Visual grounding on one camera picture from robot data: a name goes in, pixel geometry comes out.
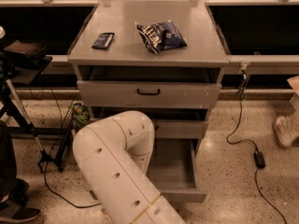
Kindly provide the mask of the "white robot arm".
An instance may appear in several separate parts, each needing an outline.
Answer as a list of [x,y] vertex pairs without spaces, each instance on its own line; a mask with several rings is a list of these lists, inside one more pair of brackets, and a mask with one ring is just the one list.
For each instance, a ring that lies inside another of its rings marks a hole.
[[73,153],[113,224],[186,224],[147,178],[154,145],[148,116],[126,111],[80,129]]

